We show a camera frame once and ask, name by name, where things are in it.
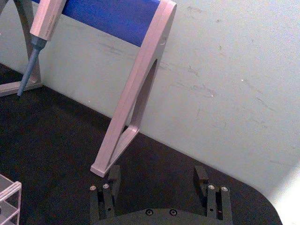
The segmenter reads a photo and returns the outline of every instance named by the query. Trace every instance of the blue bar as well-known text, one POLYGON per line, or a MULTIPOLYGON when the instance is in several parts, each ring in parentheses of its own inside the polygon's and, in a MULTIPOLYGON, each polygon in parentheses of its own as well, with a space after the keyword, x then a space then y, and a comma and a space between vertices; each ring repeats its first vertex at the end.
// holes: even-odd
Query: blue bar
POLYGON ((159 0, 67 0, 62 13, 140 47, 158 5, 159 0))

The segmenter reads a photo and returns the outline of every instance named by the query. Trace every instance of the screw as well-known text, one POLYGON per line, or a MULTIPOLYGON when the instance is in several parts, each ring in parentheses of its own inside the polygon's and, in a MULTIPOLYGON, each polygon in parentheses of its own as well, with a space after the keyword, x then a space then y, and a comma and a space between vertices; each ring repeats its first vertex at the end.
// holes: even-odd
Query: screw
POLYGON ((152 210, 146 210, 146 215, 147 216, 152 216, 153 215, 153 211, 152 210))
POLYGON ((170 214, 171 214, 171 216, 176 216, 177 215, 177 211, 176 210, 170 210, 170 214))
POLYGON ((213 190, 213 189, 215 189, 215 186, 213 186, 212 184, 209 184, 208 188, 211 189, 211 190, 213 190))
POLYGON ((104 184, 104 185, 103 185, 103 188, 104 188, 104 189, 108 189, 108 188, 109 188, 109 185, 108 185, 108 184, 104 184))
POLYGON ((221 187, 222 191, 228 191, 228 188, 226 187, 221 187))

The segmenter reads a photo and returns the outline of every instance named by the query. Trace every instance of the dark surface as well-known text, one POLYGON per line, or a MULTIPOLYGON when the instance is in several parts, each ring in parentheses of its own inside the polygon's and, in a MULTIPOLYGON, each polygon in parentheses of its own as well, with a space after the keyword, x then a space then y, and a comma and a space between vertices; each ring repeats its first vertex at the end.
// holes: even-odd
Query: dark surface
POLYGON ((23 75, 0 63, 0 84, 22 80, 23 75))
MULTIPOLYGON (((0 173, 22 183, 20 224, 87 225, 90 172, 110 119, 47 87, 0 98, 0 173)), ((116 215, 146 208, 202 213, 194 165, 212 183, 231 189, 233 224, 281 224, 255 189, 138 134, 117 164, 121 185, 116 215)))

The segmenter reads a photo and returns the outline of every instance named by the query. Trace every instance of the white wall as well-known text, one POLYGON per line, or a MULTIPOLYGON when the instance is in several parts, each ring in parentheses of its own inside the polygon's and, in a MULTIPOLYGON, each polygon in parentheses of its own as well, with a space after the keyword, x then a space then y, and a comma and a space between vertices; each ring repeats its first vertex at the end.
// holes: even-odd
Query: white wall
MULTIPOLYGON (((299 2, 177 3, 141 132, 255 187, 300 225, 299 2)), ((12 1, 0 33, 0 61, 23 71, 12 1)), ((111 117, 137 51, 62 16, 40 55, 43 83, 111 117)))

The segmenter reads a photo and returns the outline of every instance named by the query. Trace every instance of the transparent container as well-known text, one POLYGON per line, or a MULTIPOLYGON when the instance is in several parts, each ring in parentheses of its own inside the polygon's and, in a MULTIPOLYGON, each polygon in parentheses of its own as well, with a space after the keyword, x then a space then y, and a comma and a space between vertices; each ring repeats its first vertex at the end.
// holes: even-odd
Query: transparent container
POLYGON ((21 189, 20 182, 0 174, 0 225, 19 225, 21 189))

